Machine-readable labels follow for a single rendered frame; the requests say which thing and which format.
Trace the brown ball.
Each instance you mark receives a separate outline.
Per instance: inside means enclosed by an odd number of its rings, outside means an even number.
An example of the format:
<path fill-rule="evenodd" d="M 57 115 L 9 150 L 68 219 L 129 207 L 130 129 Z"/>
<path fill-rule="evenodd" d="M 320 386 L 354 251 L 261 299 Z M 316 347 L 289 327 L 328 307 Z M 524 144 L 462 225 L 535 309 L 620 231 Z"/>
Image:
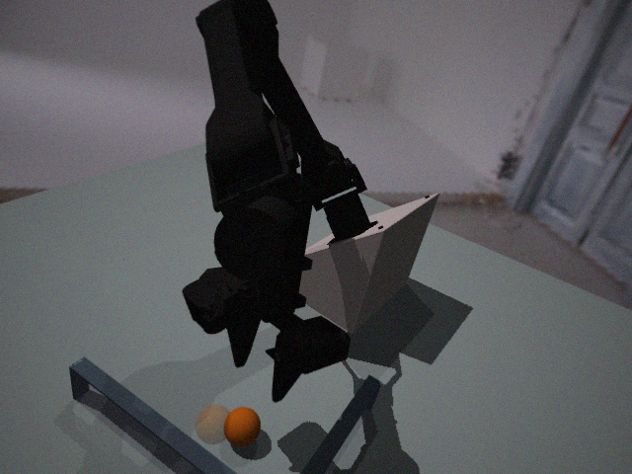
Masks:
<path fill-rule="evenodd" d="M 227 439 L 236 446 L 253 443 L 261 431 L 261 421 L 255 411 L 238 408 L 230 413 Z"/>

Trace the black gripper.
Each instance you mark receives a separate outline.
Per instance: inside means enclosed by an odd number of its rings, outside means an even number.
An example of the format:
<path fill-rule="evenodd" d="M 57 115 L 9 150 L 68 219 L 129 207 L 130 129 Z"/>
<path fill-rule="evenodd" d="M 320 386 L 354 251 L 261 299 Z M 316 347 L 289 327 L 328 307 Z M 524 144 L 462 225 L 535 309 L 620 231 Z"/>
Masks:
<path fill-rule="evenodd" d="M 280 332 L 276 347 L 266 350 L 275 361 L 273 401 L 283 399 L 301 373 L 307 374 L 348 358 L 351 338 L 347 332 L 323 316 L 302 320 L 295 309 L 305 307 L 299 293 L 302 271 L 312 268 L 305 251 L 288 255 L 278 270 L 266 278 L 270 313 L 252 318 L 228 330 L 235 365 L 244 366 L 251 352 L 261 320 Z"/>

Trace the translucent tan ball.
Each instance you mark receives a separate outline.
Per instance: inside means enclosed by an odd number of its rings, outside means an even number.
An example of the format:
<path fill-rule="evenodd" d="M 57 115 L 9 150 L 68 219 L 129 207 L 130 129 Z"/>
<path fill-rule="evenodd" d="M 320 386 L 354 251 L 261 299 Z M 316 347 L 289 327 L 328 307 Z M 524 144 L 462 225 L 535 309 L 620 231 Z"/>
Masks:
<path fill-rule="evenodd" d="M 196 433 L 207 444 L 218 444 L 227 439 L 230 412 L 220 405 L 212 405 L 198 414 Z"/>

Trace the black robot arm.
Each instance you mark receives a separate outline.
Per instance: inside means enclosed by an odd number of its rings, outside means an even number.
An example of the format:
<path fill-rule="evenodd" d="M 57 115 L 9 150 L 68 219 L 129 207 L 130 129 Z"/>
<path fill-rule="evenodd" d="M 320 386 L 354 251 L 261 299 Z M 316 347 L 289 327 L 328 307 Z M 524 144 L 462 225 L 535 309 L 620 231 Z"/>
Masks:
<path fill-rule="evenodd" d="M 266 278 L 305 251 L 312 205 L 325 207 L 331 243 L 378 222 L 369 222 L 359 198 L 367 188 L 356 164 L 322 138 L 284 69 L 269 1 L 217 0 L 196 23 L 215 100 L 205 159 L 213 208 L 223 215 L 214 233 L 223 269 L 183 295 L 193 319 L 217 334 L 270 313 Z"/>

